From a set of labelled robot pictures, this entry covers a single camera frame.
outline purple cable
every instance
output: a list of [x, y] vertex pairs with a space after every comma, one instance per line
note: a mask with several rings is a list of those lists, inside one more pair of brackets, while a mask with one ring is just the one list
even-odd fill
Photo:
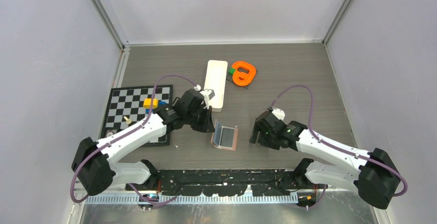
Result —
[[[314, 132], [314, 130], [313, 130], [313, 127], [312, 127], [312, 118], [313, 118], [313, 107], [314, 107], [314, 100], [313, 100], [313, 93], [312, 93], [312, 91], [311, 91], [311, 89], [309, 89], [307, 86], [305, 86], [305, 85], [293, 85], [293, 86], [291, 86], [291, 87], [288, 87], [288, 88], [286, 88], [285, 90], [283, 90], [276, 98], [275, 98], [275, 100], [273, 100], [273, 102], [272, 102], [272, 104], [271, 104], [271, 107], [273, 107], [273, 105], [276, 103], [276, 101], [286, 92], [286, 91], [288, 91], [288, 90], [290, 90], [290, 89], [292, 89], [292, 88], [295, 88], [295, 87], [302, 87], [302, 88], [305, 88], [305, 89], [307, 89], [308, 90], [308, 92], [310, 93], [310, 97], [311, 97], [311, 107], [310, 107], [310, 116], [309, 116], [309, 118], [308, 118], [308, 129], [310, 130], [310, 133], [313, 135], [313, 137], [315, 137], [319, 142], [321, 142], [321, 143], [323, 143], [324, 145], [326, 145], [326, 146], [328, 146], [328, 147], [330, 147], [330, 148], [333, 148], [333, 149], [335, 149], [335, 150], [338, 150], [338, 151], [340, 151], [340, 152], [343, 152], [343, 153], [345, 153], [345, 154], [348, 154], [348, 155], [350, 155], [350, 156], [355, 156], [355, 153], [353, 153], [353, 152], [350, 152], [350, 151], [348, 151], [348, 150], [345, 150], [345, 149], [342, 149], [342, 148], [339, 148], [339, 147], [337, 147], [337, 146], [335, 146], [335, 145], [333, 145], [333, 144], [330, 144], [330, 143], [328, 143], [328, 142], [326, 142], [326, 141], [324, 141], [323, 139], [320, 139], [317, 135], [316, 135], [316, 133]], [[358, 155], [358, 158], [360, 158], [360, 159], [363, 159], [363, 160], [366, 160], [366, 161], [369, 161], [369, 162], [372, 162], [372, 163], [374, 163], [374, 164], [376, 164], [376, 165], [378, 165], [378, 166], [380, 166], [380, 167], [382, 167], [382, 168], [384, 168], [384, 169], [386, 169], [386, 170], [388, 170], [389, 172], [391, 172], [391, 173], [393, 173], [400, 181], [402, 181], [402, 184], [404, 185], [404, 188], [402, 189], [402, 191], [400, 191], [400, 192], [398, 192], [398, 193], [395, 193], [393, 196], [394, 197], [399, 197], [399, 196], [402, 196], [403, 194], [405, 194], [405, 192], [407, 192], [407, 190], [408, 190], [408, 184], [407, 184], [407, 181], [405, 180], [405, 178], [404, 177], [402, 177], [402, 175], [400, 174], [400, 173], [398, 173], [396, 170], [394, 170], [393, 168], [391, 168], [391, 167], [389, 167], [389, 166], [387, 166], [387, 165], [384, 165], [384, 164], [382, 164], [381, 162], [379, 162], [379, 161], [376, 161], [376, 160], [374, 160], [374, 159], [371, 159], [371, 158], [367, 158], [367, 157], [364, 157], [364, 156], [362, 156], [362, 155]]]
[[[167, 75], [167, 76], [163, 76], [163, 77], [159, 78], [159, 79], [156, 81], [155, 85], [153, 86], [153, 91], [152, 91], [152, 97], [151, 97], [151, 99], [154, 99], [154, 98], [155, 98], [156, 87], [158, 86], [159, 82], [160, 82], [162, 79], [166, 78], [166, 77], [179, 77], [179, 78], [183, 78], [183, 79], [189, 81], [189, 82], [190, 82], [191, 84], [193, 84], [194, 86], [197, 86], [197, 84], [195, 84], [192, 80], [188, 79], [188, 78], [185, 77], [185, 76], [179, 76], [179, 75]], [[76, 199], [76, 197], [74, 196], [74, 184], [76, 183], [77, 176], [79, 175], [79, 172], [80, 172], [80, 170], [82, 170], [83, 166], [84, 166], [84, 165], [85, 165], [85, 164], [86, 164], [86, 163], [87, 163], [87, 162], [88, 162], [88, 161], [89, 161], [93, 156], [95, 156], [97, 153], [99, 153], [99, 152], [102, 151], [103, 149], [109, 147], [110, 145], [112, 145], [112, 144], [118, 142], [119, 140], [121, 140], [121, 139], [123, 139], [123, 138], [125, 138], [125, 137], [131, 135], [132, 133], [136, 132], [137, 130], [143, 128], [144, 125], [147, 124], [147, 122], [148, 122], [149, 119], [150, 119], [150, 116], [151, 116], [151, 114], [152, 114], [152, 109], [153, 109], [153, 101], [150, 102], [149, 113], [148, 113], [146, 119], [145, 119], [145, 120], [143, 121], [143, 123], [141, 124], [141, 126], [138, 126], [138, 127], [136, 127], [135, 129], [133, 129], [133, 130], [127, 132], [126, 134], [123, 134], [123, 135], [121, 135], [121, 136], [119, 136], [119, 137], [117, 137], [117, 138], [114, 138], [114, 139], [111, 140], [109, 143], [104, 144], [102, 147], [97, 148], [95, 151], [93, 151], [91, 154], [89, 154], [89, 155], [88, 155], [88, 156], [87, 156], [87, 157], [86, 157], [86, 158], [85, 158], [85, 159], [84, 159], [84, 160], [83, 160], [83, 161], [82, 161], [82, 162], [77, 166], [76, 171], [74, 172], [73, 178], [71, 179], [71, 184], [70, 184], [70, 197], [71, 197], [71, 200], [72, 200], [73, 202], [75, 202], [75, 203], [81, 203], [81, 202], [85, 201], [85, 200], [88, 198], [88, 194], [86, 194], [85, 197], [82, 198], [82, 199]], [[156, 207], [157, 209], [163, 207], [163, 206], [166, 205], [168, 202], [171, 202], [171, 201], [173, 201], [173, 200], [176, 199], [176, 197], [174, 197], [174, 198], [172, 198], [172, 199], [170, 199], [170, 200], [168, 200], [168, 201], [166, 201], [166, 202], [155, 203], [155, 202], [149, 201], [148, 199], [144, 198], [144, 197], [143, 197], [143, 196], [138, 192], [138, 190], [137, 190], [133, 185], [130, 185], [130, 187], [132, 187], [132, 189], [133, 189], [133, 190], [134, 190], [134, 191], [135, 191], [135, 192], [140, 196], [141, 199], [145, 200], [146, 202], [148, 202], [148, 203], [150, 203], [150, 204], [156, 204], [156, 205], [158, 206], [158, 207]]]

